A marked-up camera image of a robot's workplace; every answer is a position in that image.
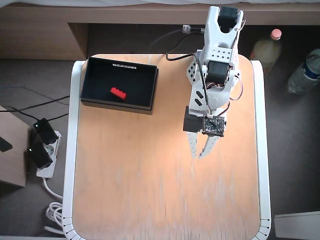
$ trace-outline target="floor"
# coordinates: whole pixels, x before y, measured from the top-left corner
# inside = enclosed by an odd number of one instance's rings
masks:
[[[88,56],[97,53],[146,53],[157,37],[177,29],[176,25],[91,24]],[[245,26],[240,34],[239,53],[248,57],[257,39],[272,26]],[[266,124],[272,215],[320,211],[320,86],[306,95],[287,92],[287,80],[312,49],[319,48],[319,26],[278,26],[282,30],[282,54],[265,78]],[[161,41],[150,51],[163,53],[181,35]],[[203,47],[203,38],[190,36],[177,53],[194,52]],[[1,86],[26,86],[52,98],[69,94],[73,61],[0,60]],[[0,104],[22,108],[46,101],[45,97],[24,89],[1,89]],[[26,113],[37,118],[52,118],[68,112],[68,106],[52,103]],[[15,114],[29,125],[32,118]],[[52,121],[62,134],[54,176],[49,186],[63,193],[68,117]],[[51,226],[45,209],[54,201],[36,177],[30,161],[26,187],[0,183],[0,236],[56,236],[43,227]],[[275,237],[274,227],[270,240]]]

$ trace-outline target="bottle cap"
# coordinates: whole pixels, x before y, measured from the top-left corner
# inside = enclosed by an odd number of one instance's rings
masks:
[[[281,38],[281,31],[279,29],[273,29],[270,36],[273,40],[279,40]]]

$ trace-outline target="power strip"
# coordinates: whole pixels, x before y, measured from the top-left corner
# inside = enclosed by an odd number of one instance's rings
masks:
[[[36,170],[36,175],[38,177],[51,179],[54,175],[56,161],[57,161],[58,148],[59,148],[60,141],[61,141],[60,132],[58,132],[58,131],[54,131],[54,132],[58,136],[58,139],[52,144],[49,144],[49,145],[43,144],[43,147],[46,150],[46,152],[49,154],[49,157],[51,158],[52,163],[50,164],[50,166],[45,167],[43,169],[38,168]]]

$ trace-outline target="plastic bottle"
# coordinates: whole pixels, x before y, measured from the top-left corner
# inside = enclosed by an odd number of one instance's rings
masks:
[[[250,60],[259,60],[262,64],[263,73],[266,75],[275,64],[281,53],[281,43],[279,41],[281,31],[274,29],[270,36],[257,41],[250,54]]]
[[[305,61],[294,71],[288,81],[288,90],[303,94],[320,82],[320,49],[309,53]]]

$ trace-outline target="power adapter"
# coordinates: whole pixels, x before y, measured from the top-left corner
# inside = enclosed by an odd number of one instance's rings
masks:
[[[57,141],[58,136],[47,119],[42,118],[41,120],[33,124],[33,127],[35,128],[37,134],[40,136],[44,144],[49,145]]]
[[[53,162],[41,142],[33,143],[28,151],[39,169],[47,168]]]

